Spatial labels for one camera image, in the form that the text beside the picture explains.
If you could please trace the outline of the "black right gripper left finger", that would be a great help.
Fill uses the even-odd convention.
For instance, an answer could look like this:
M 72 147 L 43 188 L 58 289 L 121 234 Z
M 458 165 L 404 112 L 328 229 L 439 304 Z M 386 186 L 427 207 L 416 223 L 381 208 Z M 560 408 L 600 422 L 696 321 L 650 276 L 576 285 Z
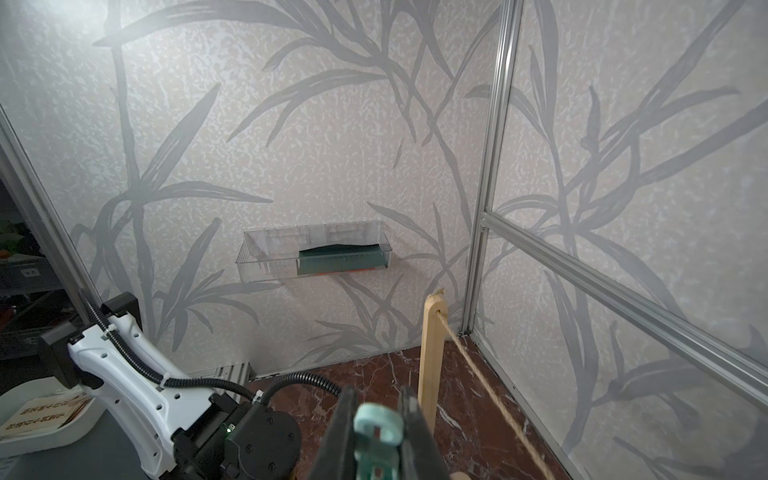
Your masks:
M 357 408 L 356 389 L 345 386 L 341 390 L 335 412 L 310 469 L 309 480 L 354 480 L 356 478 L 354 417 Z

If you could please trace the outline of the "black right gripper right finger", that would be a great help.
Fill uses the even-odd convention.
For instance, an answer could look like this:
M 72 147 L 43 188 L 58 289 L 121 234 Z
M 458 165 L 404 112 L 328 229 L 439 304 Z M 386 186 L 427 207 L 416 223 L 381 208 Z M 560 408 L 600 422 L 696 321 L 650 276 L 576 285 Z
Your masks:
M 399 447 L 400 478 L 404 480 L 449 480 L 450 474 L 439 452 L 415 391 L 404 387 L 398 399 L 398 412 L 404 422 Z

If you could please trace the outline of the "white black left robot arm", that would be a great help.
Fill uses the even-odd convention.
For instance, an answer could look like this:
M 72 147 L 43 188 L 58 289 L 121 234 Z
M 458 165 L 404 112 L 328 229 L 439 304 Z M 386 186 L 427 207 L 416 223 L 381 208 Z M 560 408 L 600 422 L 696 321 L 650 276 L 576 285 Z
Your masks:
M 150 479 L 293 479 L 301 432 L 244 386 L 192 378 L 144 335 L 131 293 L 84 303 L 88 324 L 43 333 L 39 356 L 66 388 L 104 406 Z

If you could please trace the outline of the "green clothespin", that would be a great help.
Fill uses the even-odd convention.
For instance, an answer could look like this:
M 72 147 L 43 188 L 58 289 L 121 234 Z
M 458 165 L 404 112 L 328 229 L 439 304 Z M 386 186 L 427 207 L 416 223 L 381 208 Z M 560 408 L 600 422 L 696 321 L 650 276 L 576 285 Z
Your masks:
M 404 440 L 402 416 L 372 402 L 360 405 L 353 419 L 357 480 L 400 478 L 399 447 Z

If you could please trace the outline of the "cream postcard red text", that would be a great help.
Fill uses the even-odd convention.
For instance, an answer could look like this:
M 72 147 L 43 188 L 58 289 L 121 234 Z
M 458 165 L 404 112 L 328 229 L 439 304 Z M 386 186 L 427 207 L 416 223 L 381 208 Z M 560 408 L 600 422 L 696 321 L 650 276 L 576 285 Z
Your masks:
M 75 420 L 91 400 L 90 395 L 79 389 L 29 400 L 1 425 L 1 439 L 58 430 Z

